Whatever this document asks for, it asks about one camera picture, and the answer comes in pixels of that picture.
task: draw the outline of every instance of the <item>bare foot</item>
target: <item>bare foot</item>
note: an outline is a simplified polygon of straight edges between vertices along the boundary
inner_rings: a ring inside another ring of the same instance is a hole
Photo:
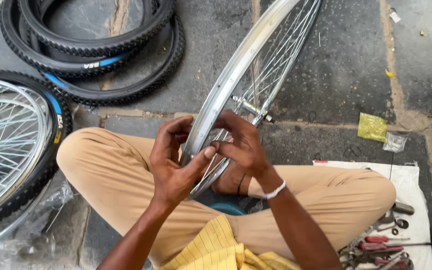
[[[213,191],[219,194],[248,196],[249,183],[252,176],[245,175],[243,168],[231,161],[223,174],[211,185]]]

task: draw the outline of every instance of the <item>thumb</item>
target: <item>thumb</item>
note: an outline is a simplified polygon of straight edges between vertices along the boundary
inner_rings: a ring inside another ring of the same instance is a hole
[[[181,169],[183,174],[191,177],[200,175],[201,171],[206,168],[215,154],[216,148],[213,146],[206,147],[199,151],[198,155]]]
[[[215,147],[217,153],[225,158],[232,159],[236,162],[244,156],[243,150],[239,149],[235,144],[230,142],[213,141],[210,143],[211,146]]]

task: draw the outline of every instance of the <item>khaki pants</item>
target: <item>khaki pants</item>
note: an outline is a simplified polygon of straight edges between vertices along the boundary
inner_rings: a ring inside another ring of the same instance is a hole
[[[154,182],[149,163],[153,144],[153,139],[85,128],[64,140],[57,163],[93,209],[125,235],[153,197]],[[335,250],[366,230],[396,198],[393,184],[369,169],[275,168]],[[259,184],[252,179],[249,195],[255,197],[259,192]],[[181,202],[156,237],[149,254],[153,265],[159,267],[170,261],[209,220],[221,214],[196,201]],[[236,241],[245,244],[253,253],[274,251],[294,260],[270,209],[226,217]]]

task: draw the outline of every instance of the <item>man's left hand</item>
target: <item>man's left hand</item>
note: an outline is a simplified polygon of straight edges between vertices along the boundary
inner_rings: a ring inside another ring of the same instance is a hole
[[[184,168],[178,165],[180,145],[191,131],[192,116],[180,117],[159,127],[149,161],[153,167],[153,201],[175,208],[184,200],[216,153],[212,146],[204,148]]]

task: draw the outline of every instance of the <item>man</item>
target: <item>man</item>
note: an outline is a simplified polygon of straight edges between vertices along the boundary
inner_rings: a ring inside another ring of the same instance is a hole
[[[155,140],[88,128],[61,145],[69,182],[124,236],[98,269],[141,269],[149,257],[155,269],[340,270],[335,250],[395,201],[393,184],[370,169],[271,165],[256,127],[231,111],[215,127],[234,143],[212,142],[181,168],[192,121],[164,123]],[[183,201],[215,153],[232,164],[213,189],[269,196],[271,209],[229,216]]]

